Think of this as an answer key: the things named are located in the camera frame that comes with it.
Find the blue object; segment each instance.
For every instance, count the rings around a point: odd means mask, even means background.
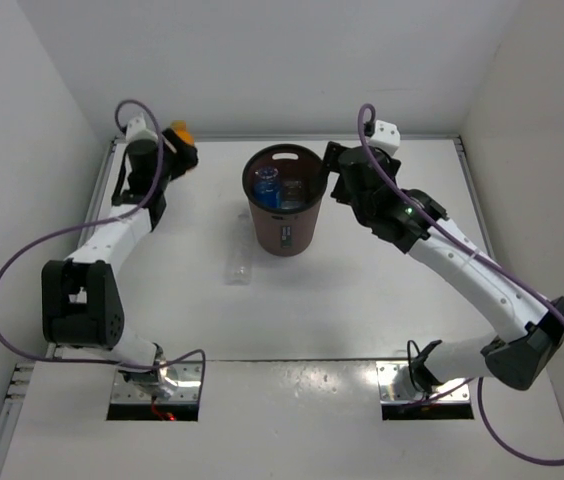
[[[280,208],[280,175],[275,167],[262,167],[255,172],[255,199],[270,208]]]

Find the white wall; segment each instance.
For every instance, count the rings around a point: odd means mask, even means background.
[[[457,132],[519,0],[19,0],[101,138],[141,89],[199,133]]]
[[[462,134],[499,258],[564,294],[564,0],[522,2]],[[549,372],[564,413],[564,348]]]
[[[103,147],[15,0],[0,0],[0,265],[42,233],[81,220]],[[0,324],[17,345],[44,351],[40,268],[73,238],[16,264],[0,290]],[[0,345],[0,409],[16,358]]]

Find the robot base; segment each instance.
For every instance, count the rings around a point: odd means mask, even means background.
[[[202,362],[183,362],[169,367],[166,381],[171,384],[173,395],[156,399],[152,406],[150,395],[125,382],[116,371],[106,419],[162,421],[172,416],[176,421],[197,422],[201,373]]]
[[[398,374],[402,369],[407,368],[406,360],[376,362],[382,420],[465,420],[474,418],[468,385],[460,387],[440,400],[421,406],[408,406],[409,403],[422,400],[422,394],[407,395],[404,389],[397,385],[401,377]],[[464,380],[458,378],[440,385],[435,389],[433,395],[447,392]]]

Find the gray wall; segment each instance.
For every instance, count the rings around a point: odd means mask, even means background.
[[[100,138],[141,96],[196,133],[457,132],[519,0],[18,0]]]
[[[499,258],[564,294],[564,0],[522,2],[462,134]],[[564,414],[564,347],[549,372]]]
[[[15,0],[0,0],[0,266],[40,234],[83,218],[102,154]],[[0,324],[20,347],[44,351],[40,268],[75,240],[35,249],[6,276]],[[0,345],[0,409],[15,361]]]

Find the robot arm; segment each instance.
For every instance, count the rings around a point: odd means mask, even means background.
[[[164,149],[160,181],[152,198],[133,215],[150,189],[156,174],[156,133],[143,116],[126,129],[125,158],[112,198],[109,218],[118,221],[100,226],[78,250],[61,261],[49,261],[42,270],[43,331],[47,341],[84,348],[107,360],[124,364],[154,365],[161,348],[125,324],[124,310],[115,281],[135,246],[159,223],[166,208],[164,192],[170,181],[197,165],[197,150],[183,124],[162,132]],[[126,175],[126,158],[130,173]],[[153,382],[159,372],[125,369],[137,383]]]
[[[369,122],[365,134],[375,158],[395,181],[401,165],[393,158],[400,145],[397,127]],[[473,261],[475,255],[485,254],[440,204],[420,190],[402,190],[474,254],[459,250],[431,228],[383,182],[362,147],[329,143],[324,168],[340,174],[331,196],[350,205],[361,225],[440,275],[493,327],[494,334],[485,337],[456,343],[437,340],[427,345],[409,369],[400,372],[407,395],[430,393],[460,377],[491,376],[512,388],[528,389],[564,339],[564,328],[557,319],[524,290]],[[564,297],[552,303],[564,314]]]

